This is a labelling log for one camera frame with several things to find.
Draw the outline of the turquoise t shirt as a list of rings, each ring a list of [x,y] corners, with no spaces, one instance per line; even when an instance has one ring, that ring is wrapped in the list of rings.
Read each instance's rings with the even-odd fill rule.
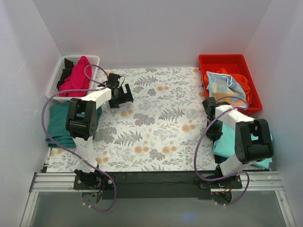
[[[214,142],[213,154],[228,159],[235,153],[235,132],[223,123],[222,133],[222,136]]]

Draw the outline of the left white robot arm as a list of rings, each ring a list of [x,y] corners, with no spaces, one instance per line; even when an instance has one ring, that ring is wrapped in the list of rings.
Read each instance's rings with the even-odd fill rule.
[[[110,108],[116,109],[120,104],[134,101],[128,84],[125,85],[124,92],[121,78],[125,77],[110,73],[105,82],[106,88],[99,85],[97,91],[82,98],[72,98],[69,103],[66,130],[70,133],[76,145],[75,153],[81,160],[75,173],[79,181],[90,189],[100,188],[103,183],[100,172],[96,170],[98,164],[93,148],[98,110],[105,102],[109,103]]]

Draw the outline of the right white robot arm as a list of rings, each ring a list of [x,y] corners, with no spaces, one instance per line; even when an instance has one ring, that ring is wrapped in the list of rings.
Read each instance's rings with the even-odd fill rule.
[[[246,167],[271,158],[274,154],[268,122],[264,119],[254,119],[242,114],[237,107],[228,102],[217,102],[215,98],[206,98],[203,108],[207,115],[207,128],[204,135],[212,142],[222,136],[223,124],[233,129],[234,154],[220,163],[214,175],[200,177],[205,182],[215,182],[220,188],[227,187],[232,177],[240,174]]]

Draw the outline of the patterned light blue shirt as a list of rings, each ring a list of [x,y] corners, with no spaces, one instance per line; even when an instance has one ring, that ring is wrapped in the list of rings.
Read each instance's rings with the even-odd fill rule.
[[[207,71],[206,77],[209,97],[215,98],[216,101],[220,99],[221,102],[228,102],[235,107],[248,107],[246,94],[232,75]]]

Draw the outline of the orange shirt in bin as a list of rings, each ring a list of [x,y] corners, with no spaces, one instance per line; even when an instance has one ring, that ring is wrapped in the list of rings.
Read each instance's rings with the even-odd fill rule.
[[[219,71],[217,71],[215,73],[224,73],[224,74],[232,75],[231,73],[228,73],[227,70],[225,70],[224,68],[221,68]],[[248,86],[248,80],[241,74],[233,74],[232,76],[242,86],[242,88],[246,94],[246,103],[248,105],[251,104],[251,90],[250,90],[250,87]],[[204,75],[203,80],[204,80],[205,88],[206,88],[206,86],[208,85],[208,79],[207,79],[206,75]]]

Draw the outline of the red plastic bin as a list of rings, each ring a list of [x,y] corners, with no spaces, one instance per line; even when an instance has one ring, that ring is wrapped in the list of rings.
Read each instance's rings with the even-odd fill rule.
[[[241,74],[248,80],[248,86],[251,90],[251,104],[247,110],[242,110],[246,115],[253,115],[262,110],[262,104],[255,88],[253,79],[250,75],[248,66],[241,54],[201,54],[199,55],[200,72],[203,78],[207,71],[217,72],[221,68],[228,73]]]

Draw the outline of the white plastic basket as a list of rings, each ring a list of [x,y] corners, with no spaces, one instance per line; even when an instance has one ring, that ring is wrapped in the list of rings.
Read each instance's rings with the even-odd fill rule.
[[[74,65],[76,65],[78,63],[78,61],[80,60],[81,56],[86,56],[88,61],[90,62],[90,64],[94,64],[94,65],[99,65],[100,62],[100,58],[96,55],[66,55],[63,56],[62,58],[59,59],[59,61],[57,62],[56,68],[51,76],[51,79],[48,83],[45,95],[47,98],[50,98],[53,94],[56,94],[59,92],[59,90],[57,89],[56,85],[58,83],[58,81],[61,78],[62,75],[62,70],[65,69],[65,64],[64,64],[64,59],[70,60],[73,62]],[[92,79],[95,79],[97,75],[97,69],[96,67],[92,67]],[[96,86],[96,83],[90,81],[89,83],[89,89],[93,89]],[[53,98],[54,100],[58,101],[58,102],[66,102],[69,101],[71,99],[71,97],[59,97],[56,96]]]

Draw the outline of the magenta shirt in basket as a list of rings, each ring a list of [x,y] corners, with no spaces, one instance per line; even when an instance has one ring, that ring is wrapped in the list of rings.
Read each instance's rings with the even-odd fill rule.
[[[69,90],[69,89],[88,89],[90,84],[90,79],[85,75],[84,69],[87,65],[90,65],[86,56],[81,56],[78,63],[73,67],[69,77],[64,80],[64,83],[59,87],[59,91]],[[86,69],[86,74],[89,78],[92,76],[92,67],[89,66]],[[68,91],[60,93],[59,97],[83,97],[87,91]]]

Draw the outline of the floral table mat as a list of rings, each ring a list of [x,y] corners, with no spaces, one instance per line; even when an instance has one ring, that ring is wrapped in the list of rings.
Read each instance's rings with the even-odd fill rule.
[[[102,105],[93,140],[106,172],[214,170],[214,143],[202,138],[207,119],[198,68],[116,69],[134,102]]]

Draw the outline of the folded navy blue shirt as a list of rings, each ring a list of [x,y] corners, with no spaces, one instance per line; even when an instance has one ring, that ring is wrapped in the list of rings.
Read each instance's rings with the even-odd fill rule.
[[[227,158],[221,157],[221,156],[218,156],[218,155],[214,155],[214,160],[215,160],[215,163],[220,164],[220,163],[226,161]]]

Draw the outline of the black garment in basket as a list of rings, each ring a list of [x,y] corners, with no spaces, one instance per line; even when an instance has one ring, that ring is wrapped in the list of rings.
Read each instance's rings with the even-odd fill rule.
[[[62,70],[61,77],[56,85],[57,89],[59,89],[60,86],[65,82],[65,80],[71,75],[74,64],[72,61],[65,58],[64,66],[65,66],[65,68]]]

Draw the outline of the folded dark green shirt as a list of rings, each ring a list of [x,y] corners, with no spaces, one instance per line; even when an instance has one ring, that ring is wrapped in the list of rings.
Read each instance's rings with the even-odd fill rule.
[[[88,140],[90,136],[94,137],[101,114],[102,108],[96,108],[95,102],[79,101],[75,98],[51,106],[46,136],[48,146],[74,148],[74,139]]]

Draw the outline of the aluminium mounting rail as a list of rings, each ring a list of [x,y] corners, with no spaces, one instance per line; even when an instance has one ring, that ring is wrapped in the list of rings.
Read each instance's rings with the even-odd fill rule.
[[[290,211],[285,189],[278,172],[249,172],[250,180],[244,174],[238,180],[240,183],[249,183],[247,191],[274,191],[278,199],[285,224],[294,227],[295,221]],[[35,173],[30,186],[29,197],[21,220],[21,227],[29,227],[40,192],[83,192],[92,193],[93,190],[74,189],[74,184],[80,184],[75,180],[74,173]]]

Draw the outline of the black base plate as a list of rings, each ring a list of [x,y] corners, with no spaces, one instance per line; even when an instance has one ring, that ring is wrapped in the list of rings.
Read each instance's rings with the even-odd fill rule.
[[[211,190],[229,192],[242,189],[240,178],[206,182],[193,171],[109,172],[116,183],[118,199],[195,198],[210,200]]]

